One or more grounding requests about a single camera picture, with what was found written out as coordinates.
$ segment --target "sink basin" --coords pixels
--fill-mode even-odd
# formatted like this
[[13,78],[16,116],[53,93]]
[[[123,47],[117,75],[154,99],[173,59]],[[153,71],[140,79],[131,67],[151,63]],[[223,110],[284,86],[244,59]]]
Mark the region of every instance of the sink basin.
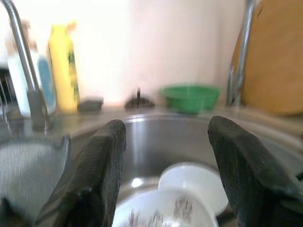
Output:
[[[127,146],[118,203],[136,193],[157,188],[162,171],[177,162],[198,162],[217,169],[207,135],[211,116],[211,114],[200,117],[176,114],[122,116],[120,119],[126,125]],[[299,140],[262,124],[233,120],[258,136],[292,174],[296,175],[303,171],[303,147]],[[82,130],[81,133],[72,135],[72,157],[81,151],[95,131],[96,129],[85,132]],[[236,220],[230,219],[221,226],[235,227]]]

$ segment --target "dish soap bottle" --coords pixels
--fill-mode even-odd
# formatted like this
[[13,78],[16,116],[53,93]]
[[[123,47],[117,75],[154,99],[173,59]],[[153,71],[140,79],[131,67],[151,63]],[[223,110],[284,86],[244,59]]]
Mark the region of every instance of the dish soap bottle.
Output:
[[75,23],[69,25],[53,25],[49,39],[52,58],[53,76],[57,91],[57,102],[62,112],[77,111],[80,100],[75,56],[69,31]]
[[[49,63],[44,56],[38,53],[36,41],[30,37],[30,23],[28,21],[22,21],[22,29],[29,46],[30,55],[37,76],[37,82],[42,94],[44,95],[47,113],[52,114],[56,108],[56,99]],[[30,117],[30,108],[27,99],[27,81],[24,75],[15,40],[10,38],[10,40],[6,43],[6,46],[9,53],[9,73],[13,82],[20,113],[24,117]]]

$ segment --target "white bottle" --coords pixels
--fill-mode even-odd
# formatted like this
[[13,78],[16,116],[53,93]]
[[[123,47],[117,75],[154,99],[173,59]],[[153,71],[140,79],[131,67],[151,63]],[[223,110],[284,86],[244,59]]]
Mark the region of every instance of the white bottle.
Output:
[[[55,92],[53,87],[53,78],[50,73],[50,68],[47,59],[37,52],[36,42],[28,37],[29,23],[22,22],[23,31],[27,39],[30,55],[33,61],[37,82],[41,89],[47,107],[48,114],[52,114],[56,108]],[[7,42],[9,52],[8,66],[11,80],[13,82],[19,110],[22,116],[30,117],[30,108],[27,99],[27,81],[22,68],[20,56],[14,40]]]

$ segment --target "white bowl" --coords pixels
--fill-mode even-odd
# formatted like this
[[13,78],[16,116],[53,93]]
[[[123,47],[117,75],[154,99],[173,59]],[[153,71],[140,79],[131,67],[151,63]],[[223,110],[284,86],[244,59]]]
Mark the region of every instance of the white bowl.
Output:
[[158,188],[186,190],[207,203],[215,215],[221,214],[228,205],[219,174],[201,164],[179,163],[170,166],[162,173]]
[[112,227],[218,227],[213,213],[181,190],[151,190],[121,203]]

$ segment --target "yellow bottle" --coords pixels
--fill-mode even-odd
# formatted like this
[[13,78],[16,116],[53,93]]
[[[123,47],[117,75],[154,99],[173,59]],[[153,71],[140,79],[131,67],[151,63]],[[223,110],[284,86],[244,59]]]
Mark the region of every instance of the yellow bottle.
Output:
[[80,100],[74,48],[68,34],[72,26],[74,24],[53,25],[48,43],[57,91],[57,104],[62,112],[77,111]]

